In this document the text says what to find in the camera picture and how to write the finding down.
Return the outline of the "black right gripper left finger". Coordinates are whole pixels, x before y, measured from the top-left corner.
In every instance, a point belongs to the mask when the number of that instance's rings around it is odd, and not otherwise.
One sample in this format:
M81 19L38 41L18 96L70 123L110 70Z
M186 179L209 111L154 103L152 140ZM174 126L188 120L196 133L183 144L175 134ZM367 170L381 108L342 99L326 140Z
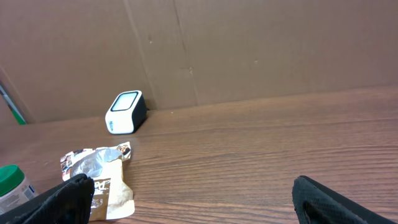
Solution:
M78 174L1 215L3 224L87 224L94 180Z

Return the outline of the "green lid jar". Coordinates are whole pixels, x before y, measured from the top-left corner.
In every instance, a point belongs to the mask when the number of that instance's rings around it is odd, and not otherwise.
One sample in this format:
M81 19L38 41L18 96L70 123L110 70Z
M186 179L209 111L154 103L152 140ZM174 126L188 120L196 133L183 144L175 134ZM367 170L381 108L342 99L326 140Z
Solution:
M1 215L39 195L17 165L11 164L1 167L0 175Z

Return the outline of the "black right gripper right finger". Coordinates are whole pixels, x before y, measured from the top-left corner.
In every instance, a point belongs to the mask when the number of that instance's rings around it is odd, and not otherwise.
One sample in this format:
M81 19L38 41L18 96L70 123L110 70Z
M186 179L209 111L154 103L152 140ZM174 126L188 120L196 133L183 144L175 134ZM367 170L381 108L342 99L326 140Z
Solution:
M395 224L304 175L294 180L292 201L300 224Z

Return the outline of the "beige brown snack pouch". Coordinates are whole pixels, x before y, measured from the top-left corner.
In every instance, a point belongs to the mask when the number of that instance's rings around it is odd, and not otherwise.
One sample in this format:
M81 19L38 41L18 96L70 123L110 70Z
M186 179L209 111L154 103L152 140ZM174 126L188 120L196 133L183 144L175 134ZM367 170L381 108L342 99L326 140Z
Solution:
M130 142L71 151L60 158L64 181L86 174L94 181L90 220L114 220L132 215L134 194L123 181L123 162L131 158Z

